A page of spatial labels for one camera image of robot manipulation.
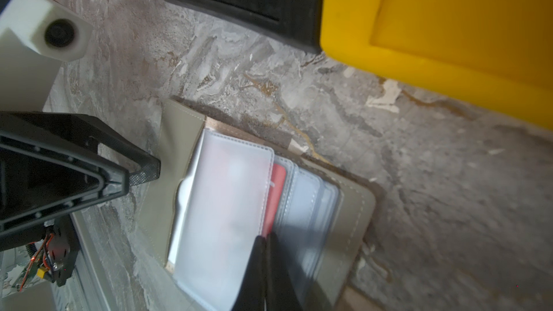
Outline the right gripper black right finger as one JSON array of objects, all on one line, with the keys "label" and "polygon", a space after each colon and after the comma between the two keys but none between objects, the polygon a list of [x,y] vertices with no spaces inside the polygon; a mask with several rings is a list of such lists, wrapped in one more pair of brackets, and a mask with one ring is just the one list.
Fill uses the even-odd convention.
[{"label": "right gripper black right finger", "polygon": [[276,233],[267,237],[267,309],[301,311]]}]

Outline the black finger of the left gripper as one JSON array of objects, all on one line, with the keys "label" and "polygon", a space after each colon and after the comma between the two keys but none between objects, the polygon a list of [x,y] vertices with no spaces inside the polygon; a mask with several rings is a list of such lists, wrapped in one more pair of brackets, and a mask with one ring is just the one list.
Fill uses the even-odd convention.
[{"label": "black finger of the left gripper", "polygon": [[74,143],[1,137],[1,234],[126,194],[130,174]]},{"label": "black finger of the left gripper", "polygon": [[91,172],[104,186],[128,189],[157,180],[161,161],[91,115],[2,112],[1,147]]}]

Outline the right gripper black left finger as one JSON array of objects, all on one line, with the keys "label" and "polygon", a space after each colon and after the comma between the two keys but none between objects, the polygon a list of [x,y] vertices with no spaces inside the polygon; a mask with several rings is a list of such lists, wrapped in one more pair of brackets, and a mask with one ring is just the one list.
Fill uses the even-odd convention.
[{"label": "right gripper black left finger", "polygon": [[266,239],[257,236],[232,311],[264,311],[266,295]]}]

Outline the red credit card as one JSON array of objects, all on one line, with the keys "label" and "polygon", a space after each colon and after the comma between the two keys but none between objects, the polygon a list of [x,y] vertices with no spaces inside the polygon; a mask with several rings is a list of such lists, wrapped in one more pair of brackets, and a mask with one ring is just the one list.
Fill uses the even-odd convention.
[{"label": "red credit card", "polygon": [[273,224],[279,208],[280,198],[283,193],[287,171],[285,167],[274,164],[269,183],[269,194],[266,201],[266,210],[262,226],[262,236],[266,238],[272,231]]}]

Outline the grey card holder wallet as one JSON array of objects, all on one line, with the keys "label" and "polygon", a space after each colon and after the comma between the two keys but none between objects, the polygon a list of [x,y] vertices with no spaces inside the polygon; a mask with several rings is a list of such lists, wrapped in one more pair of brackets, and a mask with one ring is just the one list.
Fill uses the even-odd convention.
[{"label": "grey card holder wallet", "polygon": [[287,177],[271,233],[297,298],[302,310],[334,308],[374,212],[368,188],[173,99],[158,155],[161,174],[138,224],[193,308],[233,308],[262,236],[274,164]]}]

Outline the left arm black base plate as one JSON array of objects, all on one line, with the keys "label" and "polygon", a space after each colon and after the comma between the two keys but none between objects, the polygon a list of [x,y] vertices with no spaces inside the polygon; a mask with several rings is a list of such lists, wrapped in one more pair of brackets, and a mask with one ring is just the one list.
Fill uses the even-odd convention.
[{"label": "left arm black base plate", "polygon": [[43,233],[39,246],[37,241],[26,245],[30,249],[30,260],[12,285],[17,292],[28,288],[36,277],[62,287],[72,276],[81,250],[72,218],[69,215],[59,217]]}]

